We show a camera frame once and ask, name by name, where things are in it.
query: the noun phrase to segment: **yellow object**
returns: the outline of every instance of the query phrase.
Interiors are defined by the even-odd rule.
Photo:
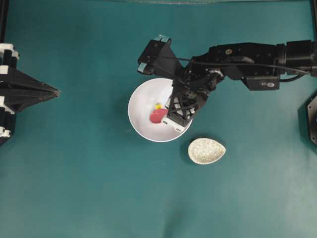
[[[162,105],[161,105],[161,104],[157,103],[157,104],[155,105],[155,110],[161,109],[161,108],[162,108]]]

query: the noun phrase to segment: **black mount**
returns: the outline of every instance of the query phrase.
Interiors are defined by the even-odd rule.
[[[16,113],[59,96],[59,91],[16,69],[19,53],[4,44],[9,0],[0,0],[0,146],[15,131]]]

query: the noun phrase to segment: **white bowl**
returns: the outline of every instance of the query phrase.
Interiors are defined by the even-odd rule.
[[[150,114],[155,105],[165,105],[172,93],[172,80],[155,78],[142,83],[130,97],[128,115],[133,128],[142,137],[154,142],[168,142],[184,134],[192,121],[179,133],[172,126],[164,123],[154,124],[150,121]]]

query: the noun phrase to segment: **black cable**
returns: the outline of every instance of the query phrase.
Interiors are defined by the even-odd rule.
[[[199,62],[199,61],[194,61],[192,59],[184,59],[184,58],[176,58],[176,57],[166,57],[166,56],[157,56],[153,58],[164,58],[164,59],[174,59],[174,60],[180,60],[180,61],[188,61],[190,63],[194,64],[201,64],[201,65],[211,65],[211,66],[259,66],[259,67],[270,67],[270,68],[280,68],[283,70],[287,71],[294,71],[294,72],[299,72],[302,74],[311,74],[307,71],[297,69],[297,68],[290,68],[290,67],[285,67],[285,66],[280,66],[280,65],[273,65],[273,64],[263,64],[263,63],[206,63],[206,62]]]
[[[297,75],[297,76],[292,77],[292,78],[281,79],[280,82],[281,83],[288,83],[288,82],[292,82],[292,81],[294,81],[296,79],[299,79],[301,77],[303,77],[303,75]]]

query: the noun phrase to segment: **bowl rim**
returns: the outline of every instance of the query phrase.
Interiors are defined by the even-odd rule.
[[[131,102],[131,98],[133,97],[133,95],[135,94],[135,92],[136,92],[142,85],[147,84],[147,83],[149,83],[149,82],[151,82],[151,81],[156,81],[156,80],[166,80],[166,81],[169,81],[169,82],[172,81],[171,79],[168,79],[168,78],[152,78],[152,79],[150,79],[150,80],[147,80],[147,81],[141,83],[141,84],[133,91],[133,93],[131,94],[130,99],[129,99],[129,103],[128,103],[128,116],[129,116],[129,121],[130,121],[130,124],[132,125],[133,129],[134,129],[140,136],[142,136],[143,138],[145,138],[145,139],[147,139],[147,140],[149,140],[149,141],[152,141],[152,142],[160,142],[160,143],[170,142],[170,141],[176,140],[177,138],[179,138],[180,136],[182,136],[182,135],[188,130],[188,128],[191,126],[193,120],[191,120],[191,121],[188,123],[187,127],[186,127],[186,128],[183,130],[183,132],[180,133],[177,137],[174,137],[174,138],[169,139],[169,140],[153,140],[153,139],[150,139],[150,138],[148,138],[148,137],[142,135],[142,134],[134,127],[134,125],[133,125],[133,123],[132,123],[132,121],[131,121],[131,117],[130,117],[130,102]]]

